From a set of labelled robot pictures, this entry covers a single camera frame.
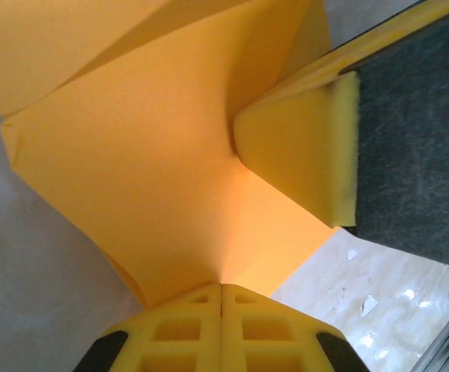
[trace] marble floor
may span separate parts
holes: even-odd
[[[334,46],[413,2],[325,0]],[[449,321],[449,267],[339,231],[272,297],[341,329],[371,370],[405,372]],[[139,311],[94,244],[10,171],[0,140],[0,371],[72,370]]]

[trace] yellow foam sheet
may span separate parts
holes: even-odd
[[[144,305],[218,281],[269,295],[331,235],[243,166],[230,126],[276,82],[303,16],[319,9],[310,3],[232,7],[2,124],[13,169],[99,245]],[[324,14],[313,19],[312,32],[327,33]]]
[[[0,2],[0,115],[18,112],[122,53],[245,2]]]
[[[233,133],[250,170],[328,226],[354,226],[357,121],[358,79],[351,72],[247,106]]]

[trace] dark gray mat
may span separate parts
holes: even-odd
[[[356,235],[449,264],[449,16],[354,69]]]

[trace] white tile floor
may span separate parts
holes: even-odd
[[[326,0],[334,45],[413,2]],[[449,319],[449,267],[339,232],[273,297],[343,330],[372,370],[406,371]],[[0,140],[0,371],[72,370],[139,310],[96,247],[10,171]]]

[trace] gray floor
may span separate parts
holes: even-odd
[[[326,0],[335,45],[414,0]],[[9,169],[0,140],[0,371],[72,370],[107,326],[137,313],[82,233]]]

